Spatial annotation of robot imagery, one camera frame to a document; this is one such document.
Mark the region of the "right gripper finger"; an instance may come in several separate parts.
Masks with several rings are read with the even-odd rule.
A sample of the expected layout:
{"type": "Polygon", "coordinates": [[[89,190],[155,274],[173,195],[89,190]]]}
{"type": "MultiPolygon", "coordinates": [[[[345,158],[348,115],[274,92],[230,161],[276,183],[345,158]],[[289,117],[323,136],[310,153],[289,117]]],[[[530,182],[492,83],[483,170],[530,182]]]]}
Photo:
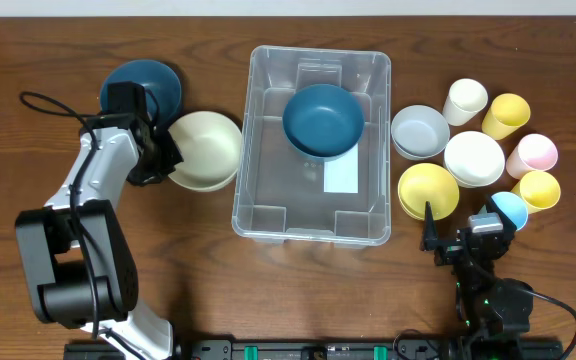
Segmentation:
{"type": "Polygon", "coordinates": [[[499,208],[499,206],[494,202],[491,196],[486,197],[486,203],[484,205],[484,211],[486,214],[496,213],[500,218],[503,230],[505,232],[514,231],[514,223],[512,220],[499,208]]]}
{"type": "Polygon", "coordinates": [[[422,246],[437,246],[438,232],[433,218],[431,203],[425,202],[424,226],[422,232],[422,246]]]}

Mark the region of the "cream large bowl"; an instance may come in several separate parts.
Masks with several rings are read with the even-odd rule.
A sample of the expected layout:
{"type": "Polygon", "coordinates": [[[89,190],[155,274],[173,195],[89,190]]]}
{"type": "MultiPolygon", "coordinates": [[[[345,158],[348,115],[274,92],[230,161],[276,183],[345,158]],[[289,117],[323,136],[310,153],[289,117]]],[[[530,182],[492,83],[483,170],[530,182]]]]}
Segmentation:
{"type": "Polygon", "coordinates": [[[228,117],[212,111],[182,116],[168,129],[183,157],[168,177],[197,192],[224,188],[237,175],[242,133],[228,117]]]}

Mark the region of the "dark blue bowl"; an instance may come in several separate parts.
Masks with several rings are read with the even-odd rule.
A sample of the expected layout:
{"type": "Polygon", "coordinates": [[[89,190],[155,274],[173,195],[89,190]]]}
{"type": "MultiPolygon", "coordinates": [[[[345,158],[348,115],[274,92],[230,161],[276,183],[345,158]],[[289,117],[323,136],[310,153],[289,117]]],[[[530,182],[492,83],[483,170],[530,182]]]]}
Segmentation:
{"type": "Polygon", "coordinates": [[[108,110],[108,85],[131,81],[146,91],[147,111],[157,129],[167,130],[182,110],[182,84],[177,73],[163,62],[138,59],[114,69],[105,79],[99,96],[103,111],[108,110]]]}
{"type": "Polygon", "coordinates": [[[363,135],[365,116],[347,90],[314,84],[297,91],[282,114],[289,143],[305,155],[332,160],[350,151],[363,135]]]}

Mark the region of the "pink cup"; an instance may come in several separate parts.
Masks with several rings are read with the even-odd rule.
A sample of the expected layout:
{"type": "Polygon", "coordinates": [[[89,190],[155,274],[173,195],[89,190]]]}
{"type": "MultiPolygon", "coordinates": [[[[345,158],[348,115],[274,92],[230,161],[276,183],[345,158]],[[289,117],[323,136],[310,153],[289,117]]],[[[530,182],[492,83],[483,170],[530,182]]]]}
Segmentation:
{"type": "Polygon", "coordinates": [[[548,171],[559,158],[554,142],[541,134],[524,136],[512,151],[506,162],[506,171],[515,178],[521,179],[530,171],[548,171]]]}

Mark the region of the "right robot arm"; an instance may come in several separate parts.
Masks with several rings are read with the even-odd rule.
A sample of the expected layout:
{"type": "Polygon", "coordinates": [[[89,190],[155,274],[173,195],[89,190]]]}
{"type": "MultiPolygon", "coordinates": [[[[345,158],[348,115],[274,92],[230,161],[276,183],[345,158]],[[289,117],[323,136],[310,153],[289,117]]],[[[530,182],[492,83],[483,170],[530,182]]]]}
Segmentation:
{"type": "Polygon", "coordinates": [[[430,202],[424,206],[420,249],[434,253],[437,266],[450,266],[457,278],[456,310],[467,332],[439,342],[440,359],[510,358],[519,352],[518,337],[529,331],[533,300],[527,285],[494,275],[494,262],[505,255],[517,227],[491,198],[484,212],[452,238],[438,235],[430,202]]]}

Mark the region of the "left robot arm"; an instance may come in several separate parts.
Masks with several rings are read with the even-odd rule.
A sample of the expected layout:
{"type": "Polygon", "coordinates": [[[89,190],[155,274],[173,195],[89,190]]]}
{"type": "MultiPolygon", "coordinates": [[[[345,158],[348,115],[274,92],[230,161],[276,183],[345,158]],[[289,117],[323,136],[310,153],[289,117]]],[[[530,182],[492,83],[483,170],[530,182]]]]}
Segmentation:
{"type": "Polygon", "coordinates": [[[107,85],[105,107],[82,116],[80,151],[59,190],[19,213],[16,238],[35,316],[102,338],[127,359],[176,359],[172,324],[139,297],[136,263],[116,209],[126,183],[158,184],[183,157],[132,82],[107,85]]]}

